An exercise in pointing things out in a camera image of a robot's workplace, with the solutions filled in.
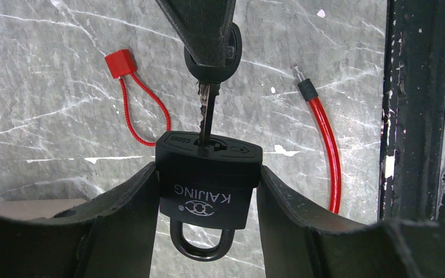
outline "key blade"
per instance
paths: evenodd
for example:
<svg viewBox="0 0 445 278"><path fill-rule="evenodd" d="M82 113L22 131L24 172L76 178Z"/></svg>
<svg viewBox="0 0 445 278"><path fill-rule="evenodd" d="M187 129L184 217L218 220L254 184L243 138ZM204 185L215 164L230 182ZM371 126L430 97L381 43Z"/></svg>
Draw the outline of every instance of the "key blade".
<svg viewBox="0 0 445 278"><path fill-rule="evenodd" d="M212 128L212 116L214 114L214 105L216 97L219 95L219 84L200 83L199 95L200 113L202 114L202 121L200 122L199 145L205 147L210 141L210 131Z"/></svg>

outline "gray marble tabletop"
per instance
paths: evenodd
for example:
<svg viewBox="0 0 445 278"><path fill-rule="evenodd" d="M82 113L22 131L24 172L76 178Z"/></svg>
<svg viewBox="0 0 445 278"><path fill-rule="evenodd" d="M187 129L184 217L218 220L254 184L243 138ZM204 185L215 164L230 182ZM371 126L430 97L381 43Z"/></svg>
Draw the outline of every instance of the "gray marble tabletop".
<svg viewBox="0 0 445 278"><path fill-rule="evenodd" d="M234 22L243 57L221 86L213 133L262 146L272 171L326 207L324 145L291 75L301 65L340 149L340 214L375 222L386 1L238 0ZM154 149L129 133L104 61L123 48L166 104L173 130L198 131L196 80L154 0L0 0L0 201L92 198L153 161ZM130 78L127 87L136 130L155 140L165 131L162 111ZM152 277L264 276L254 197L247 228L216 262L183 257L168 227L160 216ZM185 230L195 244L217 243L218 231Z"/></svg>

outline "red tube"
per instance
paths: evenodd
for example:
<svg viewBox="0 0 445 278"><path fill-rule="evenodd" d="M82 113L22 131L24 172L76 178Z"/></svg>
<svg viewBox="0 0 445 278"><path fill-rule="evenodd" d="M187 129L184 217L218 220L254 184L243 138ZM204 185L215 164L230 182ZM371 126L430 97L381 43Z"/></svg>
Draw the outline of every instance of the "red tube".
<svg viewBox="0 0 445 278"><path fill-rule="evenodd" d="M333 136L333 132L330 127L329 120L327 119L327 114L323 109L322 103L318 97L313 98L309 101L311 110L315 115L318 126L320 126L320 131L322 132L323 140L325 141L325 147L327 149L327 154L329 157L330 164L330 205L329 210L333 213L338 214L340 209L340 197L342 194L342 176L340 169L340 159L338 157L337 143Z"/></svg>

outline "padlock body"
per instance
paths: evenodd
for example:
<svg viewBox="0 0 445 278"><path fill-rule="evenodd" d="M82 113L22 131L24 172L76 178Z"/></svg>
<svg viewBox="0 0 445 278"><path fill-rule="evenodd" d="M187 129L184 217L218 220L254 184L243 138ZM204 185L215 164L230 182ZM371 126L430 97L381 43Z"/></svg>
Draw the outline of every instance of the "padlock body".
<svg viewBox="0 0 445 278"><path fill-rule="evenodd" d="M244 229L262 148L222 136L200 148L197 139L197 133L168 131L156 142L160 212L196 226Z"/></svg>

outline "red cord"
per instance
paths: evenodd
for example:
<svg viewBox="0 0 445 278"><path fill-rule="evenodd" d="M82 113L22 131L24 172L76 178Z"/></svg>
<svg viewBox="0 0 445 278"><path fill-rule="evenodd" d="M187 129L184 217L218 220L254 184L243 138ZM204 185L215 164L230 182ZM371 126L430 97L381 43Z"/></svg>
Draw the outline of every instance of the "red cord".
<svg viewBox="0 0 445 278"><path fill-rule="evenodd" d="M147 88L146 85L144 85L139 78L132 72L130 74L134 81L141 87L143 90L150 96L156 103L159 105L161 110L163 111L163 114L165 114L166 118L166 131L170 131L172 129L172 122L170 120L170 114L168 113L168 110L166 109L166 106L163 104L163 102L159 99L158 96L156 96L149 88ZM127 87L125 86L125 81L123 80L123 77L119 78L120 80L120 86L122 87L122 94L123 94L123 110L125 111L125 120L127 121L127 127L129 127L130 133L132 133L132 136L139 141L141 144L146 145L148 147L154 147L156 145L156 142L148 142L143 140L139 135L137 135L136 131L134 130L134 127L132 126L132 123L130 122L130 114L129 114L129 100L127 97Z"/></svg>
<svg viewBox="0 0 445 278"><path fill-rule="evenodd" d="M320 126L320 131L322 132L323 140L325 141L325 147L327 149L327 154L329 157L330 164L330 178L331 178L331 190L330 190L330 205L329 210L333 213L338 214L340 209L340 197L342 191L342 177L340 170L340 159L338 157L337 143L333 136L333 131L330 127L329 120L327 119L327 114L323 109L322 103L318 97L313 98L309 101L311 110L315 115L316 121Z"/></svg>

